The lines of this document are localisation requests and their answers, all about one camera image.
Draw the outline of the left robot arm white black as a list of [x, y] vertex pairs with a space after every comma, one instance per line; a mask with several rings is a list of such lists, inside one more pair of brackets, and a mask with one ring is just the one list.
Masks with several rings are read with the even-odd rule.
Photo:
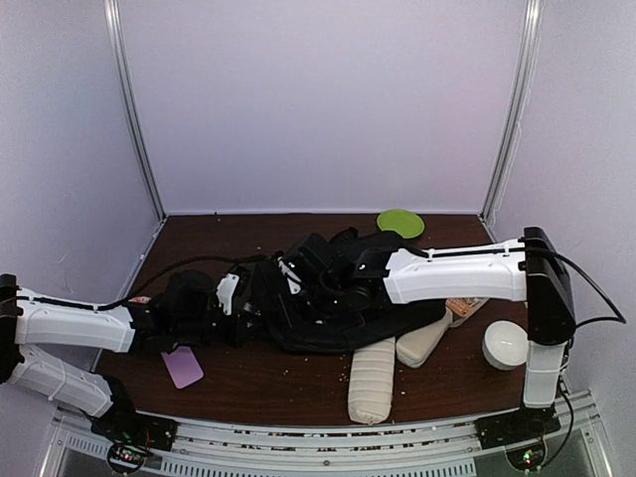
[[235, 316], [234, 301], [248, 283], [240, 267], [214, 281], [198, 270], [173, 274], [164, 292], [111, 304], [65, 301], [21, 287], [1, 276], [1, 380], [77, 407], [122, 441], [143, 430], [123, 384], [84, 372], [41, 350], [70, 345], [114, 353], [172, 354], [208, 345]]

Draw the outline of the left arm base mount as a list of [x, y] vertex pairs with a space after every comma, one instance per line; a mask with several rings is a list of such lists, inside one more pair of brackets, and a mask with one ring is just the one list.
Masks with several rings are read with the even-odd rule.
[[153, 450], [172, 449], [178, 423], [166, 417], [140, 413], [136, 410], [124, 384], [113, 377], [105, 377], [111, 392], [111, 406], [100, 417], [87, 415], [90, 430], [111, 442], [106, 463], [118, 475], [137, 472]]

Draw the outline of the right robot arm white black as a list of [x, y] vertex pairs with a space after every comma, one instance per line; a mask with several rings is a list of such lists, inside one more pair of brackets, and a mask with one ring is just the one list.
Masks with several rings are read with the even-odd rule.
[[418, 248], [395, 232], [332, 239], [311, 234], [275, 262], [323, 313], [469, 297], [526, 303], [523, 406], [511, 414], [509, 427], [527, 439], [547, 423], [576, 323], [569, 274], [542, 229], [527, 228], [521, 238], [499, 243], [444, 249]]

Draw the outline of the pink smartphone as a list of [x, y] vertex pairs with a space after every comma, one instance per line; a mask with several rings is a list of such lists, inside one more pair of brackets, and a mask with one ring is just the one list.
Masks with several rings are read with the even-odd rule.
[[171, 353], [162, 353], [161, 357], [177, 390], [199, 382], [205, 375], [190, 347], [179, 347]]

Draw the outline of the black student backpack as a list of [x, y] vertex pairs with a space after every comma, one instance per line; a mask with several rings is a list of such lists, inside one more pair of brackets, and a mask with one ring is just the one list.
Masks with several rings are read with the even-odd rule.
[[270, 337], [283, 350], [309, 354], [345, 354], [388, 338], [399, 337], [439, 320], [442, 299], [392, 303], [384, 284], [387, 265], [397, 251], [411, 245], [395, 232], [361, 237], [348, 228], [330, 239], [347, 258], [341, 298], [292, 295], [275, 259], [258, 263], [251, 279], [251, 303]]

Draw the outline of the beige fabric pencil pouch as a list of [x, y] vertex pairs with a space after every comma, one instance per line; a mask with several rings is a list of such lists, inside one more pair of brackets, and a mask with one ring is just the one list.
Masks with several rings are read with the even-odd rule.
[[393, 401], [395, 359], [395, 338], [354, 352], [348, 388], [348, 415], [353, 422], [374, 425], [388, 419]]

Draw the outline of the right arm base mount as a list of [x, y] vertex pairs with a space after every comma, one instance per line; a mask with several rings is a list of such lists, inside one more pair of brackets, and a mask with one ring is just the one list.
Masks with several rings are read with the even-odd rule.
[[527, 408], [480, 417], [474, 422], [483, 450], [503, 447], [508, 463], [523, 472], [539, 471], [548, 462], [546, 437], [560, 431], [555, 407]]

